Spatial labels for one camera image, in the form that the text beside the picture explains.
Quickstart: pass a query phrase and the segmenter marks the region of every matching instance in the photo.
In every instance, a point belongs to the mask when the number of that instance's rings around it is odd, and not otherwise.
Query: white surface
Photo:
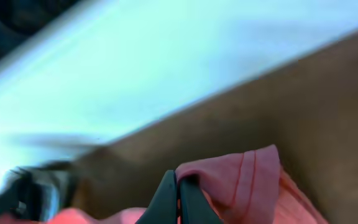
[[[14,166],[86,151],[25,144],[26,136],[118,139],[358,29],[350,0],[83,6],[0,64],[0,184]]]

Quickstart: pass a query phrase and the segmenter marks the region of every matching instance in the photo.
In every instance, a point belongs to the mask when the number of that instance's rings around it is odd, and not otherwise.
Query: fabric
[[[178,180],[197,174],[208,201],[227,224],[327,223],[281,168],[275,146],[189,162],[179,166],[176,173]],[[99,221],[68,209],[48,224],[134,224],[144,211],[130,208]],[[21,222],[5,216],[0,223]]]

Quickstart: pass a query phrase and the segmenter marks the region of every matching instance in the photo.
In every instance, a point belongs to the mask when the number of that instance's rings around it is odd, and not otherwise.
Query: light blue surface
[[[0,64],[0,186],[14,166],[87,151],[24,144],[26,136],[119,139],[358,29],[350,0],[82,6]]]

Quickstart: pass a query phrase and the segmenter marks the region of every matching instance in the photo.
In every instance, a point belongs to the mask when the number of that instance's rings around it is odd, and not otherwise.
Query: brown surface
[[[358,34],[78,161],[87,212],[148,205],[167,169],[276,144],[332,223],[358,223]]]

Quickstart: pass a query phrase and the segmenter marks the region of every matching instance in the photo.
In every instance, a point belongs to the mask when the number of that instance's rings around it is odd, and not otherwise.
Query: pink cloth
[[[176,173],[178,180],[198,174],[208,201],[227,224],[327,224],[283,171],[275,146],[188,162]],[[48,224],[134,224],[144,211],[130,208],[99,221],[80,210],[67,209]],[[23,222],[5,216],[0,223]]]

